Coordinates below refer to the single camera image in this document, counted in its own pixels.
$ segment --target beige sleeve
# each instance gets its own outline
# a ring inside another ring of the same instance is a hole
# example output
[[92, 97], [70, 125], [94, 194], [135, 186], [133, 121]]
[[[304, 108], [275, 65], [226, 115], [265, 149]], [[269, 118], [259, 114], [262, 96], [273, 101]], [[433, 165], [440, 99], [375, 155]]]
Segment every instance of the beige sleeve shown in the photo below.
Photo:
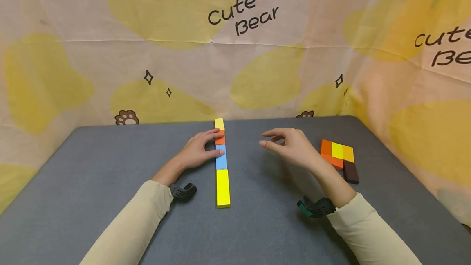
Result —
[[360, 264], [421, 264], [361, 194], [327, 217]]
[[145, 182], [95, 241], [80, 265], [139, 264], [173, 200], [170, 188]]

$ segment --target black wrist device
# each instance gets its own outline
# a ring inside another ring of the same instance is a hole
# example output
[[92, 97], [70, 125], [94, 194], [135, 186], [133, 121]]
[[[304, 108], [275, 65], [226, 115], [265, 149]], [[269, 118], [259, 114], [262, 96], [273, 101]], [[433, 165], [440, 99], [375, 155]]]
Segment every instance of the black wrist device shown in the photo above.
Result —
[[322, 198], [315, 204], [307, 197], [302, 197], [297, 203], [304, 215], [311, 218], [321, 218], [335, 212], [335, 206], [328, 198]]
[[196, 185], [189, 183], [185, 188], [181, 188], [175, 184], [170, 184], [172, 196], [177, 200], [190, 200], [196, 193]]

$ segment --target wooden block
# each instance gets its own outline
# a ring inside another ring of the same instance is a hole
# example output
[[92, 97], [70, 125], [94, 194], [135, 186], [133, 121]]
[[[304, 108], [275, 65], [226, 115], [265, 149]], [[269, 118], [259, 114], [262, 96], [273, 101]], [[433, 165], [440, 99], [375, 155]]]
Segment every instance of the wooden block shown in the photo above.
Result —
[[332, 156], [332, 141], [323, 139], [321, 142], [321, 153]]
[[334, 166], [335, 169], [341, 171], [343, 169], [343, 160], [338, 159], [336, 157], [332, 157], [329, 155], [326, 155], [324, 153], [321, 154], [321, 156], [329, 162], [332, 166]]
[[214, 119], [214, 128], [219, 128], [219, 130], [226, 130], [226, 128], [224, 128], [224, 121], [222, 118]]
[[354, 163], [349, 161], [343, 162], [343, 178], [352, 184], [359, 184], [360, 178], [358, 177], [357, 167]]
[[227, 170], [226, 145], [216, 145], [216, 150], [223, 150], [224, 154], [216, 158], [216, 170]]
[[216, 170], [216, 206], [218, 208], [231, 206], [229, 171], [227, 170]]
[[216, 139], [216, 145], [226, 144], [226, 131], [225, 130], [220, 130], [218, 133], [224, 134], [224, 137], [217, 138]]
[[343, 159], [343, 145], [332, 142], [332, 156]]
[[343, 146], [343, 159], [347, 160], [348, 162], [354, 163], [353, 148], [347, 145]]

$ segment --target fabric backdrop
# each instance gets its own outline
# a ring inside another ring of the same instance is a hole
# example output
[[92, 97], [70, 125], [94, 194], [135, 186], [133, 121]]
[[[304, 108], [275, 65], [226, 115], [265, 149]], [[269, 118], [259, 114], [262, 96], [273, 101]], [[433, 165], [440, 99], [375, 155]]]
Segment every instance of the fabric backdrop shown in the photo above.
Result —
[[470, 1], [0, 0], [0, 212], [80, 126], [354, 115], [471, 225]]

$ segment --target hand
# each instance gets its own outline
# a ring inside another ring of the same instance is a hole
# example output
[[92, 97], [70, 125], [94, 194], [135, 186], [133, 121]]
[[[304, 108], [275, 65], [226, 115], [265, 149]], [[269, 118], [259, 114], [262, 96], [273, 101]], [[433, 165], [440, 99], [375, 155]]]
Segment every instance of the hand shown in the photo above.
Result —
[[202, 163], [214, 157], [220, 157], [224, 154], [223, 150], [205, 151], [204, 145], [210, 140], [224, 137], [224, 134], [218, 133], [219, 128], [211, 129], [206, 132], [200, 132], [190, 138], [183, 147], [182, 151], [174, 159], [177, 160], [184, 170], [196, 168]]
[[[314, 171], [319, 166], [325, 165], [325, 160], [307, 140], [306, 135], [294, 128], [275, 128], [262, 133], [264, 137], [271, 137], [270, 141], [260, 141], [260, 146], [274, 151], [288, 162], [302, 168]], [[281, 144], [276, 141], [285, 139]]]
[[179, 154], [168, 161], [155, 175], [152, 180], [160, 184], [170, 186], [177, 181], [183, 171], [190, 168], [196, 168], [202, 163], [214, 157], [220, 157], [224, 154], [222, 150], [205, 151], [204, 145], [215, 138], [224, 137], [224, 134], [218, 133], [219, 128], [211, 129], [206, 132], [196, 134], [185, 144]]

